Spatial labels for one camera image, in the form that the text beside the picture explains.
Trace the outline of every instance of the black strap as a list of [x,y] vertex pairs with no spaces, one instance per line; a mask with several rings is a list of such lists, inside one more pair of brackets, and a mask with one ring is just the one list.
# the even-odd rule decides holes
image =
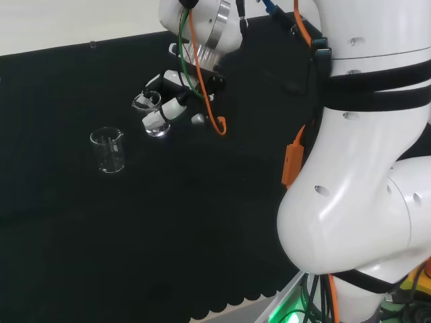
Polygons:
[[397,281],[395,284],[388,283],[386,281],[382,281],[376,277],[369,276],[367,274],[361,273],[356,269],[352,271],[343,271],[341,273],[335,273],[333,276],[345,281],[353,286],[359,287],[361,289],[365,289],[366,291],[370,291],[375,294],[385,294],[394,291],[396,288],[404,282],[407,278],[404,277],[402,280]]
[[431,61],[353,75],[330,77],[323,84],[324,92],[375,92],[419,84],[431,79]]
[[419,108],[431,102],[431,87],[392,92],[339,92],[322,94],[323,106],[332,110],[374,112]]
[[163,105],[160,106],[159,112],[160,112],[160,115],[162,116],[163,120],[165,120],[167,123],[169,123],[169,119],[167,119],[166,116],[164,115]]

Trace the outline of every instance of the orange cable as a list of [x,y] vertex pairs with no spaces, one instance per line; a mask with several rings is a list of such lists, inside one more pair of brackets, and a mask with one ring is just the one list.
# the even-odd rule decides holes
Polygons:
[[328,275],[328,276],[329,276],[329,285],[331,286],[332,304],[334,307],[334,322],[339,323],[337,290],[335,289],[334,276],[333,275]]
[[302,133],[304,132],[304,128],[305,128],[305,124],[302,126],[301,130],[299,130],[299,133],[296,135],[294,144],[295,145],[299,145],[301,142],[301,138],[302,138]]
[[203,79],[202,79],[201,68],[199,66],[199,59],[197,56],[197,49],[196,49],[195,29],[193,27],[193,10],[190,10],[189,23],[190,23],[191,39],[193,42],[193,52],[195,53],[197,75],[199,76],[199,82],[201,82],[203,97],[205,99],[205,103],[207,104],[208,115],[209,115],[209,118],[211,119],[213,127],[217,131],[217,133],[221,136],[224,136],[226,134],[226,119],[223,116],[218,117],[218,121],[223,126],[223,131],[220,131],[218,128],[218,125],[216,124],[216,121],[214,120],[213,112],[211,111],[211,106],[209,105],[207,90],[205,89],[205,84],[203,83]]
[[307,32],[307,29],[304,26],[304,23],[302,22],[301,15],[299,13],[299,0],[294,0],[294,15],[296,24],[299,27],[299,30],[301,31],[302,37],[305,39],[306,43],[309,47],[311,47],[311,37],[310,34]]

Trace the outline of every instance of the orange connector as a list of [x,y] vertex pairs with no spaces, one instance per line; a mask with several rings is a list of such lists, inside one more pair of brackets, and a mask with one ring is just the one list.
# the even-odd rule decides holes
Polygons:
[[281,183],[286,185],[289,189],[298,177],[302,168],[302,158],[304,157],[304,147],[301,145],[302,133],[304,132],[302,126],[293,144],[288,145],[286,148],[286,157],[284,159],[283,177]]

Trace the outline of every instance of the yellow object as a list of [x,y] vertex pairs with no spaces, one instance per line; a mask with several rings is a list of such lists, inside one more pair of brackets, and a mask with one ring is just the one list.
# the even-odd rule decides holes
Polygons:
[[[415,279],[418,268],[412,271],[408,278],[401,284],[400,288],[404,290],[410,290],[413,287],[413,280]],[[419,277],[417,291],[422,291],[431,295],[431,279],[426,275],[425,271]]]

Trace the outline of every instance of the black table surface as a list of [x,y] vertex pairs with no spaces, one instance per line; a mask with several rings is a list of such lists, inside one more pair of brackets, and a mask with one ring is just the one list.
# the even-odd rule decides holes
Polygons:
[[[267,18],[228,55],[228,134],[139,136],[131,100],[176,64],[157,33],[0,58],[0,320],[188,322],[295,275],[277,237],[286,145],[310,119],[305,48]],[[125,132],[101,176],[90,133]],[[424,136],[412,155],[429,148]]]

